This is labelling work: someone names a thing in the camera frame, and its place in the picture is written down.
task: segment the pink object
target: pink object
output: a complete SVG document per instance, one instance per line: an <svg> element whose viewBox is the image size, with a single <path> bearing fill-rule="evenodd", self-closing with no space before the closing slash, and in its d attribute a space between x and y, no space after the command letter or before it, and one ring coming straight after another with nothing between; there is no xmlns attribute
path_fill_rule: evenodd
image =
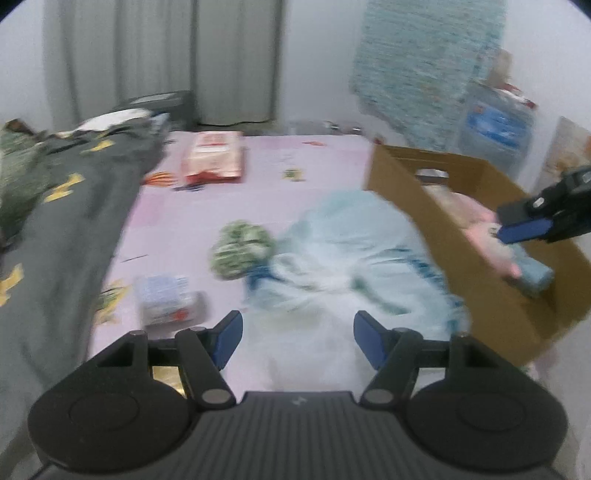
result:
<svg viewBox="0 0 591 480"><path fill-rule="evenodd" d="M521 269L513 262L513 251L493 236L498 228L497 223L481 222L475 223L463 232L482 258L501 277L520 278Z"/></svg>
<svg viewBox="0 0 591 480"><path fill-rule="evenodd" d="M498 223L496 213L486 208L480 202L461 193L454 193L460 204L472 213L472 218L479 222Z"/></svg>

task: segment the pink bedsheet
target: pink bedsheet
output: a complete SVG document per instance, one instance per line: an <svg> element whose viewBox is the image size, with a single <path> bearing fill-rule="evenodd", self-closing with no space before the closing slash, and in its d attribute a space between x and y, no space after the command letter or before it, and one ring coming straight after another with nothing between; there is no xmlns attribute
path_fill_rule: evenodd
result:
<svg viewBox="0 0 591 480"><path fill-rule="evenodd" d="M154 171L178 173L193 138L174 132L166 157ZM326 146L305 142L320 142ZM192 290L205 293L207 320L215 325L227 312L243 308L242 280L218 280L209 270L209 249L220 229L233 220L265 226L282 234L302 213L334 190L361 189L373 145L359 136L244 137L242 183L210 184L197 192L145 186L141 189L113 257L105 286L131 285L140 275L185 275ZM305 181L283 178L300 168ZM95 326L89 346L93 356L129 330L141 329L132 289L117 304L113 320ZM173 336L172 325L150 333Z"/></svg>

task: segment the dark green blanket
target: dark green blanket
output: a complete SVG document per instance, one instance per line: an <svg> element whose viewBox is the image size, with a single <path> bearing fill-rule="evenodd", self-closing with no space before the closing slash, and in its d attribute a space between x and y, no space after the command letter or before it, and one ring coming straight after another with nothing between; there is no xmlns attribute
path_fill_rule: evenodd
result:
<svg viewBox="0 0 591 480"><path fill-rule="evenodd" d="M28 478L40 466L28 411L84 360L103 278L163 141L150 120L137 119L44 145L53 187L2 257L0 479Z"/></svg>

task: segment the plastic bottle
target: plastic bottle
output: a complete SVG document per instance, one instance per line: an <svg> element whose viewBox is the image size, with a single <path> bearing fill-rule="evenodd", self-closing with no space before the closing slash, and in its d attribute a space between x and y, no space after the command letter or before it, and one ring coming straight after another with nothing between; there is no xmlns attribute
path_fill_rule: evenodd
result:
<svg viewBox="0 0 591 480"><path fill-rule="evenodd" d="M451 151L488 160L516 178L530 147L536 107L512 85L472 83Z"/></svg>

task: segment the pink package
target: pink package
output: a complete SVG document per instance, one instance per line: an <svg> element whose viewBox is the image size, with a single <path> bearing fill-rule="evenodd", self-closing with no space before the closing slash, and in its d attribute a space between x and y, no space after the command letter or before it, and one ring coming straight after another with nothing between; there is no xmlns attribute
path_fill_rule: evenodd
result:
<svg viewBox="0 0 591 480"><path fill-rule="evenodd" d="M522 272L513 250L495 236L499 229L496 213L469 196L451 192L444 186L429 185L426 191L458 225L481 257L501 277L518 279Z"/></svg>
<svg viewBox="0 0 591 480"><path fill-rule="evenodd" d="M498 228L497 223L479 222L462 231L482 258L501 277L520 278L521 269L513 260L513 250L493 236Z"/></svg>

